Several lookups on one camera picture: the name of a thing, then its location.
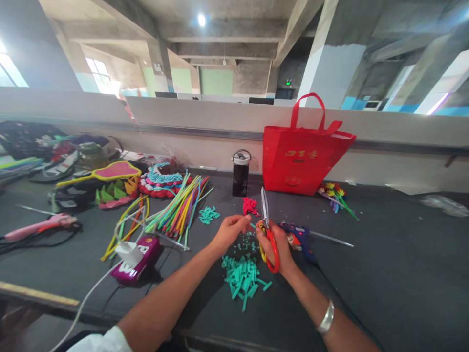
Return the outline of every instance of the silver bracelet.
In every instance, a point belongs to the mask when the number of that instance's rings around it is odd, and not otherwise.
[[[321,335],[326,335],[329,329],[331,328],[333,320],[334,320],[334,303],[331,300],[329,300],[329,307],[327,308],[326,315],[324,316],[324,319],[322,320],[321,325],[319,325],[316,328],[316,330]]]

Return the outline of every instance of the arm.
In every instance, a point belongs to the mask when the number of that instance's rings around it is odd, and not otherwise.
[[[275,237],[280,255],[280,273],[295,291],[311,320],[316,326],[319,326],[327,312],[329,299],[309,281],[293,261],[286,233],[272,221],[270,221],[269,227]],[[256,227],[256,235],[267,257],[274,263],[270,241],[259,227]],[[331,328],[323,338],[330,352],[379,351],[374,343],[337,308],[334,311]]]
[[[134,352],[154,352],[169,336],[187,301],[212,265],[237,236],[246,233],[251,216],[233,215],[223,220],[212,242],[185,266],[143,298],[118,327]]]

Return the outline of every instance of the red tote bag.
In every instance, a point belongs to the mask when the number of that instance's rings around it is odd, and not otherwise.
[[[322,119],[317,130],[297,128],[299,101],[314,96],[322,107]],[[329,171],[357,138],[337,131],[342,121],[324,128],[326,111],[315,93],[302,96],[292,112],[290,128],[264,128],[262,173],[265,189],[312,196]]]

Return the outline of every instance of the black bag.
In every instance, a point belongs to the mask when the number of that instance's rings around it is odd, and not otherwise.
[[[37,139],[49,136],[67,136],[58,128],[37,122],[0,122],[0,144],[15,159],[21,160],[29,157],[43,158],[49,161],[53,155],[51,146],[38,143]]]

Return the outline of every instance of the metal rail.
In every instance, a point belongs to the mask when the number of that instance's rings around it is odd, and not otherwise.
[[[42,122],[48,124],[67,125],[85,128],[105,128],[108,130],[125,130],[137,132],[153,132],[165,134],[179,134],[198,137],[210,138],[229,138],[242,139],[252,141],[262,141],[264,133],[262,132],[244,132],[230,130],[211,130],[191,127],[178,126],[161,126],[161,125],[143,125],[137,123],[105,123],[91,121],[73,121],[62,120],[56,118],[48,118],[42,116],[1,116],[3,120]],[[429,155],[446,155],[446,156],[469,156],[469,147],[447,147],[429,144],[412,144],[400,142],[383,142],[372,140],[357,139],[350,147],[351,149],[372,150],[381,152],[394,153],[411,153],[411,154],[429,154]]]

